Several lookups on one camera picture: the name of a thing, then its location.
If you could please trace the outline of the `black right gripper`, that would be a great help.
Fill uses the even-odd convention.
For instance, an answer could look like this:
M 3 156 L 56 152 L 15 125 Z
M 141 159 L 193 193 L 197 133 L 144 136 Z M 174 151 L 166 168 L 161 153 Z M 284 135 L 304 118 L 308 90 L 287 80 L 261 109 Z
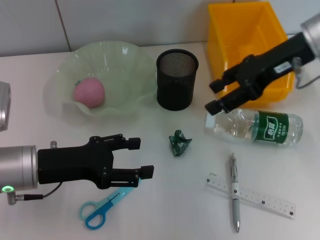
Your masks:
M 220 79 L 209 84 L 211 90 L 217 94 L 235 82 L 239 83 L 239 88 L 207 103 L 205 109 L 214 116 L 221 111 L 229 113 L 248 101 L 260 98 L 268 85 L 293 71 L 293 66 L 276 69 L 282 64 L 292 64 L 293 58 L 300 58 L 303 64 L 315 59 L 303 33 L 298 33 L 263 54 L 249 55 L 238 66 L 224 71 Z

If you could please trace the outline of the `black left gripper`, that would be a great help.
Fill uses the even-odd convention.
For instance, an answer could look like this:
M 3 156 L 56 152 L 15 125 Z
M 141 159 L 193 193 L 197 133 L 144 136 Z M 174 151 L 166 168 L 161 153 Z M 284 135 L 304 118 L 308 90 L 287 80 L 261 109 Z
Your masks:
M 126 139 L 121 133 L 92 136 L 82 146 L 40 149 L 37 151 L 38 182 L 42 185 L 88 180 L 98 189 L 110 187 L 137 188 L 139 180 L 152 179 L 154 166 L 135 169 L 113 169 L 112 151 L 139 150 L 141 139 Z

